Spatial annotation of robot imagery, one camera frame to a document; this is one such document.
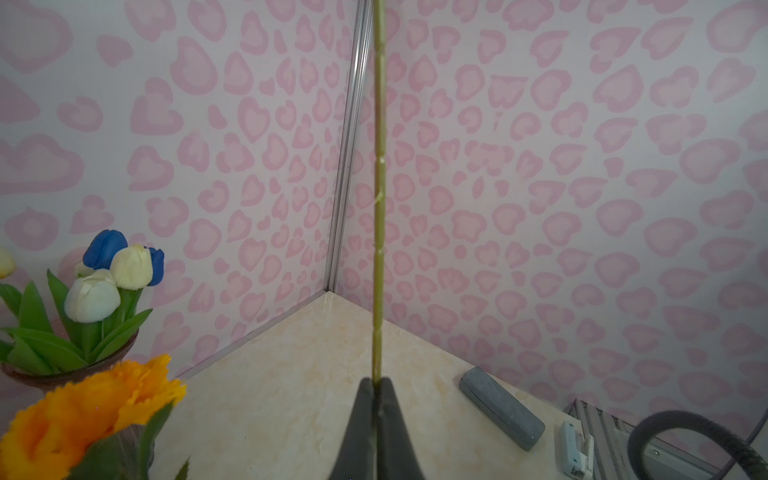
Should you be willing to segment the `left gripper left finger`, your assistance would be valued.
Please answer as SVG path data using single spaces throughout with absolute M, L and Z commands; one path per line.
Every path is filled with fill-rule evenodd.
M 370 378 L 361 380 L 330 480 L 371 480 L 375 460 L 375 388 Z

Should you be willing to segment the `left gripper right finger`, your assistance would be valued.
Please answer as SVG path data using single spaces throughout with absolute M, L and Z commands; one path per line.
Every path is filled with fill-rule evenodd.
M 388 377 L 376 387 L 376 478 L 424 480 L 408 429 Z

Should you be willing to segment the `cream sunflower stem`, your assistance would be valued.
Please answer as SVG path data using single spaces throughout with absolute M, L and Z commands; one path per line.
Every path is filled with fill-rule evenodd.
M 375 0 L 372 5 L 373 64 L 375 101 L 375 162 L 374 162 L 374 256 L 373 256 L 373 305 L 372 305 L 372 382 L 378 387 L 383 378 L 384 321 L 384 257 L 386 241 L 386 2 Z

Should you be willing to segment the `orange flower stem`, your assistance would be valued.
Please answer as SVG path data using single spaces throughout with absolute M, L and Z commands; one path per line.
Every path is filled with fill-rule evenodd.
M 154 444 L 187 393 L 170 356 L 125 360 L 19 411 L 1 438 L 4 479 L 146 479 Z

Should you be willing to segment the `cream tulip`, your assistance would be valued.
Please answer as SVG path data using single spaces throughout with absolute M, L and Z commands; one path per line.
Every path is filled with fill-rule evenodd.
M 118 288 L 139 290 L 147 287 L 153 278 L 150 250 L 140 244 L 119 250 L 112 259 L 110 272 Z

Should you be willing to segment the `large white tulip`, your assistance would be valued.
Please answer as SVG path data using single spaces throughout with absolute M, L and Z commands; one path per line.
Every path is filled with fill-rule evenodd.
M 120 304 L 112 273 L 99 269 L 75 280 L 66 296 L 64 311 L 73 322 L 91 324 L 109 317 Z

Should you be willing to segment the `small blue tulip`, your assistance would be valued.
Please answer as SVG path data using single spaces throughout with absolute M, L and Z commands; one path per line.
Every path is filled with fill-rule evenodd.
M 99 232 L 83 255 L 83 264 L 93 270 L 111 268 L 115 255 L 128 246 L 127 239 L 118 230 Z

